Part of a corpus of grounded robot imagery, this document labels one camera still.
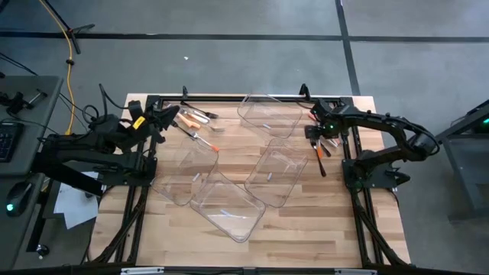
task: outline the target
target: wooden table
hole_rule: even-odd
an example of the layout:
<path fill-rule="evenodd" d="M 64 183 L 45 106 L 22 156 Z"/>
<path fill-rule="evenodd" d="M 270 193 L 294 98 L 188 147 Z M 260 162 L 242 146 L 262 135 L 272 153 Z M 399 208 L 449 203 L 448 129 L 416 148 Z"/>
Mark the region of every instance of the wooden table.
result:
<path fill-rule="evenodd" d="M 144 105 L 146 97 L 147 94 L 129 94 L 127 102 L 140 100 Z M 353 101 L 360 110 L 370 109 L 375 112 L 372 97 L 355 96 Z M 196 102 L 193 105 L 219 114 L 221 122 L 226 123 L 227 130 L 224 134 L 214 134 L 204 128 L 199 133 L 221 148 L 219 170 L 230 180 L 243 184 L 266 148 L 265 143 L 253 131 L 240 126 L 236 112 L 237 102 Z M 329 147 L 332 157 L 322 159 L 328 176 L 322 178 L 313 150 L 303 136 L 303 126 L 312 123 L 306 112 L 303 109 L 304 115 L 289 139 L 309 155 L 309 162 L 285 206 L 279 209 L 267 207 L 263 218 L 246 242 L 233 241 L 188 205 L 174 205 L 151 190 L 137 264 L 360 267 L 351 198 L 342 179 L 340 162 L 344 158 L 343 150 L 341 147 Z M 128 113 L 125 112 L 123 117 L 129 118 Z M 359 128 L 359 132 L 363 149 L 380 150 L 384 147 L 379 131 Z M 177 145 L 185 137 L 175 128 L 170 128 L 163 134 L 167 139 L 165 146 Z M 157 152 L 159 157 L 162 154 L 164 150 Z M 102 200 L 92 236 L 92 257 L 102 252 L 120 228 L 127 191 L 127 187 L 116 187 Z M 371 193 L 380 232 L 399 256 L 409 262 L 396 200 L 386 190 L 373 189 Z M 371 237 L 367 229 L 365 232 L 369 256 L 374 259 Z M 126 254 L 131 240 L 130 232 L 126 241 Z"/>

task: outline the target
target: clear plastic bin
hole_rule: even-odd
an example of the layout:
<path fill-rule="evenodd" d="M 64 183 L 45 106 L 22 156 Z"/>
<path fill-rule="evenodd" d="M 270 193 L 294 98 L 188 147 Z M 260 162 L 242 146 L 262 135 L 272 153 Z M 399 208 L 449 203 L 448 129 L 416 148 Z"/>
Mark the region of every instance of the clear plastic bin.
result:
<path fill-rule="evenodd" d="M 217 163 L 218 154 L 200 140 L 185 138 L 180 148 L 158 159 L 153 189 L 176 205 L 186 205 Z"/>
<path fill-rule="evenodd" d="M 274 138 L 244 183 L 254 197 L 282 207 L 307 164 L 307 155 L 285 140 Z"/>
<path fill-rule="evenodd" d="M 228 180 L 212 172 L 190 207 L 237 242 L 244 242 L 253 231 L 266 205 Z"/>
<path fill-rule="evenodd" d="M 241 124 L 276 138 L 288 138 L 303 112 L 264 94 L 247 95 L 238 107 Z"/>

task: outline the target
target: yellow cable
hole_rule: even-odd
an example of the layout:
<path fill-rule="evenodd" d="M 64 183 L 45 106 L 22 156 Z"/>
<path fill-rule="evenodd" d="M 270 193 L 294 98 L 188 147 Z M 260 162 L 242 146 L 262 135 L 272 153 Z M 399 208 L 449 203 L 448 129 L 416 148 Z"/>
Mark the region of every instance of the yellow cable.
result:
<path fill-rule="evenodd" d="M 68 48 L 70 49 L 70 58 L 68 59 L 69 62 L 73 61 L 73 50 L 71 49 L 71 43 L 70 39 L 68 38 L 68 35 L 66 35 L 66 32 L 64 31 L 63 26 L 61 23 L 57 20 L 56 16 L 53 15 L 53 12 L 44 4 L 42 0 L 39 0 L 39 2 L 44 6 L 47 12 L 49 12 L 49 15 L 55 20 L 56 24 L 58 27 L 60 27 L 60 30 L 63 32 L 64 37 L 66 38 L 66 42 L 68 43 Z M 71 77 L 71 64 L 68 63 L 68 76 L 66 77 L 66 84 L 68 85 L 68 92 L 70 92 L 70 98 L 71 98 L 71 119 L 70 119 L 70 125 L 68 125 L 68 129 L 64 134 L 71 134 L 71 127 L 73 126 L 73 118 L 75 117 L 75 99 L 73 98 L 73 92 L 71 91 L 71 83 L 70 83 L 70 77 Z"/>

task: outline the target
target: concrete floor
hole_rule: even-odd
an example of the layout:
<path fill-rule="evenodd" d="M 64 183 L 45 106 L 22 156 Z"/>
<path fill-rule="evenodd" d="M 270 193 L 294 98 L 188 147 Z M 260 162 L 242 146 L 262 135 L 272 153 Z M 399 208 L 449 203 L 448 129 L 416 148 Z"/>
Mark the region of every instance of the concrete floor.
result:
<path fill-rule="evenodd" d="M 97 32 L 167 34 L 339 35 L 334 0 L 53 0 L 73 27 Z M 489 36 L 485 0 L 343 0 L 350 35 Z M 12 2 L 0 29 L 57 31 L 37 1 Z M 76 104 L 101 107 L 97 84 L 116 102 L 128 92 L 263 91 L 351 95 L 342 42 L 252 40 L 81 40 L 72 87 Z M 437 134 L 487 99 L 487 44 L 352 43 L 362 95 Z M 39 74 L 66 77 L 61 39 L 0 38 L 0 51 Z M 0 63 L 0 71 L 26 72 Z M 50 127 L 64 131 L 58 104 Z M 80 125 L 75 130 L 83 131 Z M 384 137 L 387 146 L 393 141 Z M 412 262 L 420 267 L 489 273 L 489 223 L 450 225 L 465 207 L 445 152 L 401 164 L 412 176 L 400 187 L 400 211 Z"/>

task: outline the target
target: white paper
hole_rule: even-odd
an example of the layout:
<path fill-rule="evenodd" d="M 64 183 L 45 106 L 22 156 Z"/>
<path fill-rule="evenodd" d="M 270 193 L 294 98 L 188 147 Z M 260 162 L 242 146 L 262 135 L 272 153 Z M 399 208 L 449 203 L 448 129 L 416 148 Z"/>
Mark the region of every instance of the white paper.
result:
<path fill-rule="evenodd" d="M 96 172 L 83 173 L 94 179 L 99 176 Z M 95 196 L 87 198 L 83 191 L 61 183 L 56 204 L 54 205 L 54 213 L 63 213 L 66 228 L 70 229 L 91 218 L 95 218 L 99 213 L 99 205 Z"/>

